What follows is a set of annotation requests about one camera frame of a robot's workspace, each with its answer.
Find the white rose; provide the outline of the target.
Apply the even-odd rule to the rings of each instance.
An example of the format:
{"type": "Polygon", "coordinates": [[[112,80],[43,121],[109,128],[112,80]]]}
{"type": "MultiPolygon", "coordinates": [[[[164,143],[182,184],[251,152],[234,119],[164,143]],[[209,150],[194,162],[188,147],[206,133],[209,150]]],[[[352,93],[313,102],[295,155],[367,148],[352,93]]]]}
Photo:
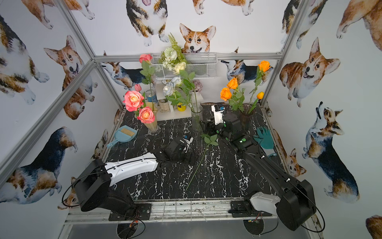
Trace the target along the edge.
{"type": "Polygon", "coordinates": [[[205,150],[204,150],[204,152],[203,152],[203,154],[202,154],[201,160],[199,161],[199,163],[198,163],[198,165],[197,165],[197,168],[195,169],[194,174],[193,174],[193,176],[191,177],[191,180],[189,181],[189,183],[188,183],[188,185],[187,185],[187,187],[186,187],[186,189],[185,189],[186,191],[188,191],[188,189],[189,189],[189,187],[191,186],[191,184],[192,184],[192,182],[193,182],[193,180],[194,180],[194,178],[195,178],[195,176],[196,176],[196,174],[197,174],[197,172],[198,172],[198,170],[199,170],[201,164],[202,164],[203,161],[205,160],[205,157],[206,157],[206,154],[207,154],[207,151],[208,151],[209,147],[210,147],[210,146],[218,146],[218,142],[217,142],[217,137],[218,137],[218,135],[215,134],[215,135],[210,136],[210,135],[208,135],[208,134],[203,134],[202,137],[203,137],[203,139],[204,139],[204,142],[205,142],[205,144],[206,144],[206,147],[205,147],[205,150]]]}
{"type": "Polygon", "coordinates": [[[193,103],[192,92],[195,89],[194,83],[189,79],[183,79],[177,76],[172,79],[174,92],[169,95],[169,99],[172,105],[187,106],[192,112],[196,113],[198,111],[197,103],[193,103]]]}
{"type": "Polygon", "coordinates": [[[163,94],[172,106],[186,107],[195,113],[197,106],[193,103],[191,94],[194,89],[195,85],[188,81],[182,83],[179,87],[175,87],[174,84],[169,83],[164,86],[163,94]]]}

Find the orange rose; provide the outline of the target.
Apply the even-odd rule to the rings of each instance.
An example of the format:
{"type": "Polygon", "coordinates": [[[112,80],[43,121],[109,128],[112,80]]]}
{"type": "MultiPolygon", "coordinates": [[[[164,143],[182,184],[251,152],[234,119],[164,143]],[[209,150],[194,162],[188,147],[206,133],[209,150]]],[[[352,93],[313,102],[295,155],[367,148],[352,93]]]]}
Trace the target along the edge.
{"type": "Polygon", "coordinates": [[[227,88],[229,89],[229,94],[227,95],[229,105],[234,111],[244,111],[243,103],[245,100],[245,89],[241,89],[239,87],[238,80],[236,78],[229,81],[227,88]]]}
{"type": "Polygon", "coordinates": [[[258,87],[261,84],[264,84],[269,77],[270,71],[272,70],[272,67],[268,61],[261,61],[260,64],[257,66],[257,71],[256,71],[256,78],[254,80],[255,82],[255,88],[250,92],[251,98],[250,98],[250,103],[254,105],[254,95],[258,90],[258,87]]]}
{"type": "Polygon", "coordinates": [[[239,87],[233,91],[229,88],[223,88],[220,92],[220,98],[224,101],[228,101],[228,104],[231,106],[233,111],[239,110],[244,112],[243,102],[245,100],[245,96],[239,87]]]}

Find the orange tulip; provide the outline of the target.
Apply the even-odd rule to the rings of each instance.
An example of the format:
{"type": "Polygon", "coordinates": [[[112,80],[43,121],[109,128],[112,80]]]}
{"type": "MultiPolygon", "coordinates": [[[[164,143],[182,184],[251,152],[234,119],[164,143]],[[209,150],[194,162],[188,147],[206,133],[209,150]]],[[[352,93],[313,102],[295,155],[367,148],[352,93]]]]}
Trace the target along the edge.
{"type": "Polygon", "coordinates": [[[258,103],[260,100],[262,100],[263,97],[264,97],[264,92],[260,92],[260,93],[257,94],[257,96],[256,96],[256,100],[251,104],[251,107],[248,109],[247,114],[251,114],[251,113],[254,111],[254,109],[255,109],[256,106],[257,106],[257,103],[258,103]]]}

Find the pink rose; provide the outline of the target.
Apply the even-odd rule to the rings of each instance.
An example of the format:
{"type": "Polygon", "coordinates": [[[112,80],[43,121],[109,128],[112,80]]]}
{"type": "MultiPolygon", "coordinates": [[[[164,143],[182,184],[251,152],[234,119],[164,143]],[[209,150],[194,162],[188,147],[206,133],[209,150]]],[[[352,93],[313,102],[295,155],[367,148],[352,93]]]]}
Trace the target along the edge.
{"type": "Polygon", "coordinates": [[[142,123],[153,123],[155,121],[155,115],[150,107],[144,107],[139,110],[137,119],[142,123]]]}
{"type": "Polygon", "coordinates": [[[152,59],[153,57],[150,54],[142,54],[140,55],[140,58],[139,58],[139,62],[141,63],[141,67],[142,67],[142,70],[140,71],[140,73],[144,76],[142,83],[144,85],[148,85],[149,90],[151,89],[155,90],[154,81],[153,81],[155,68],[151,65],[152,59]]]}
{"type": "Polygon", "coordinates": [[[128,91],[124,95],[123,103],[128,112],[134,112],[135,116],[138,117],[140,109],[145,104],[145,99],[140,92],[128,91]]]}

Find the cream rose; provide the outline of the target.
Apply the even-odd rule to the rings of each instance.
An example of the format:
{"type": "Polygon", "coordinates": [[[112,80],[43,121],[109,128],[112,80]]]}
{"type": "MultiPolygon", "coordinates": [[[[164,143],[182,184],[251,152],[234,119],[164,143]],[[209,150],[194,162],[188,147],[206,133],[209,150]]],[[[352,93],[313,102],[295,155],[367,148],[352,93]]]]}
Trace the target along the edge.
{"type": "MultiPolygon", "coordinates": [[[[195,72],[188,73],[186,70],[181,70],[178,76],[180,76],[183,79],[189,79],[192,82],[195,75],[196,75],[195,72]]],[[[193,103],[194,104],[197,103],[198,105],[196,92],[192,92],[192,97],[193,97],[193,103]]]]}

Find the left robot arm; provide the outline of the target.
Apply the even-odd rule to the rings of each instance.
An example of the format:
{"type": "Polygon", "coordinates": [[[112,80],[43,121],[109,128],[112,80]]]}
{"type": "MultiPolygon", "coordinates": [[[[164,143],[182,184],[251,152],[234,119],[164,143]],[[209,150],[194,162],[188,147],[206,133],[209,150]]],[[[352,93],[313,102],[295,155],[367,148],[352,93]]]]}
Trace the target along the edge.
{"type": "Polygon", "coordinates": [[[167,146],[135,158],[108,163],[103,163],[100,159],[94,160],[72,183],[81,211],[102,208],[120,215],[132,214],[136,205],[131,197],[114,191],[112,186],[166,166],[178,163],[194,165],[196,159],[192,150],[193,141],[191,136],[177,137],[167,146]]]}

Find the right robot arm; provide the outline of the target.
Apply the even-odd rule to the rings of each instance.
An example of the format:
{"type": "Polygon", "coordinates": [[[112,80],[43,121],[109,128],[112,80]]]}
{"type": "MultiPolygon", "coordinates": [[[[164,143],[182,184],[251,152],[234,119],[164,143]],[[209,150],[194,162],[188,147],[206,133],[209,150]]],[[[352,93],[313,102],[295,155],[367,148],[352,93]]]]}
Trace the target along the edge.
{"type": "Polygon", "coordinates": [[[271,185],[275,195],[257,192],[250,198],[256,211],[278,216],[291,231],[302,226],[317,207],[312,185],[299,181],[271,161],[261,146],[241,125],[235,114],[226,114],[219,123],[200,121],[203,132],[220,137],[236,155],[258,171],[271,185]]]}

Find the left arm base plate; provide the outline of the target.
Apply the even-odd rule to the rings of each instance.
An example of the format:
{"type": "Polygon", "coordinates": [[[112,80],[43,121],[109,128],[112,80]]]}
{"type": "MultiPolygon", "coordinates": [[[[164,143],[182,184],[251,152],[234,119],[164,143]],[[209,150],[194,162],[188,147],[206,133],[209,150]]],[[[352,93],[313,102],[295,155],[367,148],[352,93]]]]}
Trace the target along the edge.
{"type": "Polygon", "coordinates": [[[118,214],[117,212],[110,212],[109,221],[134,221],[142,220],[148,221],[150,219],[152,211],[151,203],[138,203],[132,208],[128,209],[124,214],[118,214]]]}

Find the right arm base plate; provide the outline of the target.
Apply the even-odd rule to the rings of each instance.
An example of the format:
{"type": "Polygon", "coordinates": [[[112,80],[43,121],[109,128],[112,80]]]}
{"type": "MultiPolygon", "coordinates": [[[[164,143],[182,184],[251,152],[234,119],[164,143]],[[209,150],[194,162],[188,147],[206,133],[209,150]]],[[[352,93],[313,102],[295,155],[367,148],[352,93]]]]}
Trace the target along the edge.
{"type": "Polygon", "coordinates": [[[231,214],[234,218],[257,217],[257,216],[270,217],[270,216],[272,216],[272,214],[255,210],[253,208],[253,206],[246,200],[231,201],[230,202],[230,209],[228,210],[228,213],[231,214]]]}

